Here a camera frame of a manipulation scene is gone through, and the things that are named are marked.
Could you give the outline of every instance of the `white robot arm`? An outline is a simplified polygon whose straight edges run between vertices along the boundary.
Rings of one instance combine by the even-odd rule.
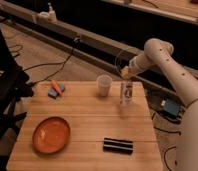
[[[144,53],[134,57],[129,67],[122,70],[122,77],[139,74],[152,65],[162,70],[187,108],[182,119],[175,170],[198,171],[198,80],[173,60],[172,53],[170,43],[150,39],[145,43]]]

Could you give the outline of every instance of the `white cup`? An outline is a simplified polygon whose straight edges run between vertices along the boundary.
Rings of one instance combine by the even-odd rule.
[[[108,95],[112,81],[113,80],[109,75],[98,76],[97,84],[100,96],[106,97]]]

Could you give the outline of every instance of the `orange bowl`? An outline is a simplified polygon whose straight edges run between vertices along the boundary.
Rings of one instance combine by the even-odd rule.
[[[33,133],[33,147],[45,154],[55,153],[66,146],[70,137],[70,126],[61,117],[43,120]]]

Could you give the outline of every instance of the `wooden tabletop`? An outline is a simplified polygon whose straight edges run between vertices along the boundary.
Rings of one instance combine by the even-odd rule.
[[[106,98],[96,82],[63,82],[66,91],[56,100],[47,96],[50,82],[37,85],[10,159],[8,171],[162,171],[162,161],[147,101],[140,82],[134,82],[133,103],[120,105],[120,82]],[[32,135],[45,118],[59,116],[71,128],[69,144],[44,155],[34,151]],[[134,142],[132,155],[104,152],[105,137]]]

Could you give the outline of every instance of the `cable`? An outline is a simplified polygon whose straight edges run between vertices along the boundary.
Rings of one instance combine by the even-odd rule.
[[[177,148],[176,146],[173,146],[173,147],[170,147],[170,148],[166,149],[166,151],[164,152],[164,163],[165,163],[165,165],[166,165],[166,167],[167,167],[167,169],[168,169],[169,171],[172,171],[172,169],[170,169],[170,167],[169,167],[168,164],[167,164],[166,155],[167,155],[167,152],[168,152],[168,151],[170,151],[170,150],[172,150],[172,149],[176,149],[176,148]]]
[[[70,54],[68,55],[68,57],[66,58],[66,60],[64,60],[63,62],[57,62],[57,63],[44,63],[44,64],[39,64],[39,65],[35,65],[35,66],[32,66],[32,67],[29,67],[29,68],[26,68],[24,71],[27,71],[27,70],[30,70],[30,69],[33,69],[33,68],[36,68],[36,67],[40,67],[40,66],[45,66],[45,65],[62,65],[57,71],[55,71],[54,73],[48,75],[47,77],[39,80],[39,81],[36,81],[36,82],[33,82],[31,84],[35,85],[39,82],[42,82],[42,81],[45,81],[45,80],[48,80],[50,77],[56,75],[59,71],[63,70],[64,69],[64,66],[65,64],[69,61],[69,59],[71,58],[71,56],[73,55],[74,53],[74,49],[75,47],[73,46],[72,49],[71,49],[71,52]]]
[[[10,50],[11,52],[19,52],[23,49],[23,45],[20,45],[20,44],[16,44],[16,45],[13,45],[13,46],[9,46],[8,48],[9,49],[12,49],[12,48],[15,48],[15,47],[18,47],[18,49],[14,49],[14,50]]]
[[[159,112],[157,112],[157,111],[155,110],[155,112],[156,112],[156,114],[158,114],[159,116],[161,116],[163,119],[167,120],[168,122],[170,122],[170,123],[172,123],[172,124],[176,124],[176,125],[180,125],[180,124],[181,124],[181,120],[180,120],[180,119],[178,119],[178,118],[177,118],[177,119],[171,119],[171,118],[169,118],[169,117],[167,117],[167,116],[165,116],[165,115],[159,113],[159,112],[161,112],[161,110],[160,110]]]
[[[143,2],[146,2],[148,4],[151,4],[152,6],[154,6],[155,8],[159,8],[158,5],[156,5],[155,3],[153,2],[150,2],[149,0],[142,0]]]
[[[167,131],[167,130],[164,130],[164,129],[161,129],[161,128],[158,128],[158,127],[153,127],[154,129],[158,130],[158,131],[161,131],[161,132],[165,132],[165,133],[169,133],[169,134],[179,134],[181,135],[181,131]]]
[[[153,112],[153,114],[152,114],[152,120],[154,119],[155,115],[156,115],[156,112]]]
[[[52,73],[52,74],[48,75],[48,76],[47,76],[47,77],[45,77],[44,79],[34,82],[34,84],[37,84],[37,83],[39,83],[39,82],[42,82],[42,81],[48,80],[50,77],[52,77],[52,76],[56,75],[59,71],[63,70],[63,69],[64,69],[65,64],[67,63],[67,61],[68,61],[68,60],[71,58],[71,56],[73,55],[73,51],[74,51],[74,47],[72,48],[71,53],[68,55],[67,59],[62,63],[62,66],[61,66],[61,68],[60,68],[60,69],[58,69],[58,70],[57,70],[57,71],[55,71],[54,73]]]
[[[134,47],[128,47],[126,49],[121,49],[119,51],[119,53],[116,55],[115,57],[115,68],[116,68],[116,72],[119,74],[119,76],[121,77],[121,68],[120,68],[120,65],[121,65],[121,59],[119,58],[119,56],[124,52],[124,51],[127,51],[127,50],[130,50],[130,49],[133,49]]]

